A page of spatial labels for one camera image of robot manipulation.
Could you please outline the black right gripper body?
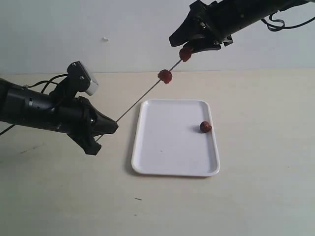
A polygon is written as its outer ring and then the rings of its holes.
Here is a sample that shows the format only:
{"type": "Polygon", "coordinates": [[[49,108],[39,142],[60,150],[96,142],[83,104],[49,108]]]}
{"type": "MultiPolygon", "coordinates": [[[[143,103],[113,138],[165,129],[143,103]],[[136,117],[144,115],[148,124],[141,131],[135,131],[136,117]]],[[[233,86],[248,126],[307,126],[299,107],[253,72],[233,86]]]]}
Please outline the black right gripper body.
{"type": "Polygon", "coordinates": [[[189,7],[190,11],[202,11],[203,9],[208,12],[209,21],[207,22],[208,31],[209,31],[209,40],[213,40],[220,44],[220,48],[222,46],[229,46],[233,44],[233,39],[230,34],[223,35],[222,31],[220,30],[219,22],[213,16],[213,10],[218,6],[218,2],[214,1],[210,5],[206,5],[200,0],[193,2],[189,7]]]}

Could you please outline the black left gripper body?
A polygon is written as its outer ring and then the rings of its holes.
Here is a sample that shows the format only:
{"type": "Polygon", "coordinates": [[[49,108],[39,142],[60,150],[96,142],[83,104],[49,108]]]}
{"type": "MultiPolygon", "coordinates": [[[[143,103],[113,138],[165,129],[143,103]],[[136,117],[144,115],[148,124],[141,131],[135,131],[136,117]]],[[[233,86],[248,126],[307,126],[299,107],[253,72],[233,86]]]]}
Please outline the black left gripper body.
{"type": "Polygon", "coordinates": [[[101,145],[93,136],[92,126],[96,121],[94,108],[88,99],[77,97],[60,102],[50,108],[50,113],[66,126],[66,133],[85,154],[96,155],[101,145]]]}

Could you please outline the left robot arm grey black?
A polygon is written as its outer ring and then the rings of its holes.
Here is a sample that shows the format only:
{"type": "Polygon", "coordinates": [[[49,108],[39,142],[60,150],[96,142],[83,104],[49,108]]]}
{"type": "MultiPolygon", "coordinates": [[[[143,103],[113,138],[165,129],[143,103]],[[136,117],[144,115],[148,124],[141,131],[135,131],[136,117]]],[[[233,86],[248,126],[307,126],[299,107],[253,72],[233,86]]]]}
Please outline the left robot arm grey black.
{"type": "Polygon", "coordinates": [[[65,133],[88,155],[97,155],[96,136],[113,134],[118,124],[99,112],[84,97],[66,97],[54,90],[43,94],[2,79],[0,119],[14,125],[65,133]]]}

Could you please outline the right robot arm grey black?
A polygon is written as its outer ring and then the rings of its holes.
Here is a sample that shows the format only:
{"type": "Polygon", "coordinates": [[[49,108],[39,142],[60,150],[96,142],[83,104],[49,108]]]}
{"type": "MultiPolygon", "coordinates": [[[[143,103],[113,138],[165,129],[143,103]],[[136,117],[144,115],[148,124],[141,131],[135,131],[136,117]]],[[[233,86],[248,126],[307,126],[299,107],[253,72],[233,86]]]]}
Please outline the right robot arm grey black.
{"type": "Polygon", "coordinates": [[[191,48],[192,53],[217,51],[233,43],[232,34],[278,11],[309,3],[308,0],[222,0],[189,6],[189,13],[170,35],[172,47],[191,48]]]}

